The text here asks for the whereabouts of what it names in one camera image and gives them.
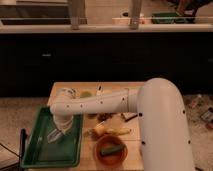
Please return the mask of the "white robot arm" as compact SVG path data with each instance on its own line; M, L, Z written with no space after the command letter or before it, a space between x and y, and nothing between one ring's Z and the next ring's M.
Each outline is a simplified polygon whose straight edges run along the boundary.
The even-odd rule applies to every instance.
M57 126L76 114L136 113L144 171L195 171L186 109L177 86L152 78L136 89L77 98L62 88L50 105Z

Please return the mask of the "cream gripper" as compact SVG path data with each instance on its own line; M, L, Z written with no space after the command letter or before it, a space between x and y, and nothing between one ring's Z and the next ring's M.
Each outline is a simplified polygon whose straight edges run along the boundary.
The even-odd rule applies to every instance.
M60 130L63 134L66 134L72 127L73 116L54 115L53 121L54 121L57 129Z

